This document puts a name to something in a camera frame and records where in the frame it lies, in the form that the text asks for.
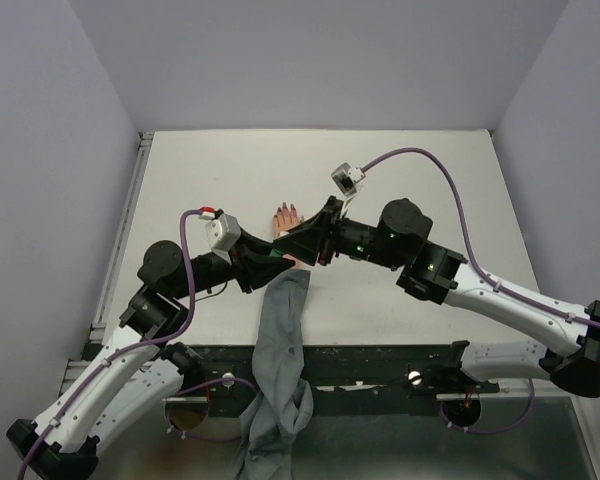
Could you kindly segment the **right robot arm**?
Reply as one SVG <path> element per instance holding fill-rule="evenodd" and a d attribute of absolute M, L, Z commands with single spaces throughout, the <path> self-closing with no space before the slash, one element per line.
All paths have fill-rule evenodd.
<path fill-rule="evenodd" d="M 444 362 L 440 379 L 460 392 L 475 380 L 548 380 L 585 398 L 600 397 L 600 301 L 587 306 L 555 300 L 497 277 L 472 258 L 428 239 L 432 220 L 403 198 L 390 201 L 376 226 L 351 220 L 330 197 L 303 220 L 280 206 L 273 220 L 274 246 L 308 264 L 328 265 L 346 255 L 396 270 L 397 285 L 425 302 L 468 310 L 528 336 L 527 343 L 466 346 Z"/>

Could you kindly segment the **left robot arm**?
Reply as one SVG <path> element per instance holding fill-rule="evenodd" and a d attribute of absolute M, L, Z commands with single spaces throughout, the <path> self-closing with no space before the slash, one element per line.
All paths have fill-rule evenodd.
<path fill-rule="evenodd" d="M 208 223 L 209 253 L 190 257 L 188 242 L 163 240 L 144 254 L 141 288 L 109 340 L 71 386 L 6 436 L 22 459 L 19 476 L 88 479 L 100 457 L 149 409 L 204 381 L 202 359 L 178 338 L 192 324 L 195 295 L 232 280 L 250 293 L 289 270 L 291 260 L 238 226 Z"/>

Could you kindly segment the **grey sleeve forearm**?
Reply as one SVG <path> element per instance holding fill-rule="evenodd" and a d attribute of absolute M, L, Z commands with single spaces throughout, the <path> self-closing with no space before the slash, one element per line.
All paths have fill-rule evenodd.
<path fill-rule="evenodd" d="M 311 386 L 302 378 L 301 319 L 309 285 L 310 272 L 294 268 L 266 288 L 251 362 L 260 392 L 239 417 L 231 479 L 292 477 L 292 447 L 314 410 Z"/>

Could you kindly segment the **mannequin hand with painted nails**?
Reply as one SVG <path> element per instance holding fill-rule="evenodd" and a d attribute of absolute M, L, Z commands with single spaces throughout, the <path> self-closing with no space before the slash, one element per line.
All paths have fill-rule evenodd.
<path fill-rule="evenodd" d="M 283 202 L 276 210 L 273 217 L 273 239 L 285 236 L 290 230 L 298 227 L 304 221 L 304 217 L 299 215 L 293 204 L 288 205 Z"/>

